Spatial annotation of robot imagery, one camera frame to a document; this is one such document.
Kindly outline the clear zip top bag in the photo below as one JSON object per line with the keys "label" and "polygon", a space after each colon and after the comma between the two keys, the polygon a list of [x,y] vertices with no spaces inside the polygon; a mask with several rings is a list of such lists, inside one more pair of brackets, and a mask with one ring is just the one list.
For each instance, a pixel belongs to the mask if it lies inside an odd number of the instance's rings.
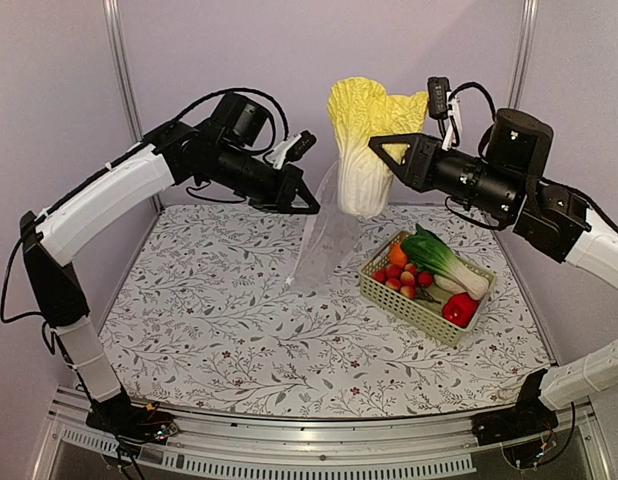
{"label": "clear zip top bag", "polygon": [[339,206],[338,176],[339,163],[335,162],[317,189],[315,198],[320,211],[306,218],[300,251],[286,279],[292,291],[324,290],[340,261],[358,240],[358,219],[343,213]]}

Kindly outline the yellow napa cabbage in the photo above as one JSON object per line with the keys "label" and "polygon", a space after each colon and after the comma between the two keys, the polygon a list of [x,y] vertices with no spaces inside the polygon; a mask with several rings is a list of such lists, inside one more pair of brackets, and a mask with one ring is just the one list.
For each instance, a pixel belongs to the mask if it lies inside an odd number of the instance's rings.
{"label": "yellow napa cabbage", "polygon": [[428,94],[389,95],[377,81],[351,77],[331,88],[327,110],[339,150],[338,204],[346,214],[373,218],[388,205],[394,174],[371,150],[375,136],[420,133]]}

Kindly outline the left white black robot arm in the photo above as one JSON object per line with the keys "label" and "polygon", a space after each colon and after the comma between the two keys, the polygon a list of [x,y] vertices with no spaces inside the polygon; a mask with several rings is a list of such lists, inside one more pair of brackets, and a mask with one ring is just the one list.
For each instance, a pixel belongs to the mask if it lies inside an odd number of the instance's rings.
{"label": "left white black robot arm", "polygon": [[320,209],[298,167],[314,135],[291,135],[280,104],[261,91],[228,88],[213,99],[216,107],[201,123],[168,120],[52,206],[20,219],[13,254],[23,259],[43,340],[75,372],[91,405],[89,427],[120,446],[163,444],[178,428],[157,404],[133,405],[118,379],[73,267],[81,249],[138,204],[188,180],[227,187],[263,212]]}

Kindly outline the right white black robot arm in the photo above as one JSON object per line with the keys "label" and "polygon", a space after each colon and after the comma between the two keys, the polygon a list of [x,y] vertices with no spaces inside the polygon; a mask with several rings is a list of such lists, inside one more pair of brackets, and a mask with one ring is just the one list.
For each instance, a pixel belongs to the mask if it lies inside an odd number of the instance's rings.
{"label": "right white black robot arm", "polygon": [[[370,149],[407,187],[441,191],[511,227],[533,248],[618,290],[618,226],[583,192],[544,178],[552,128],[510,108],[496,111],[479,156],[421,133],[374,136]],[[479,445],[539,434],[558,410],[618,384],[618,339],[564,366],[528,375],[514,406],[472,417]]]}

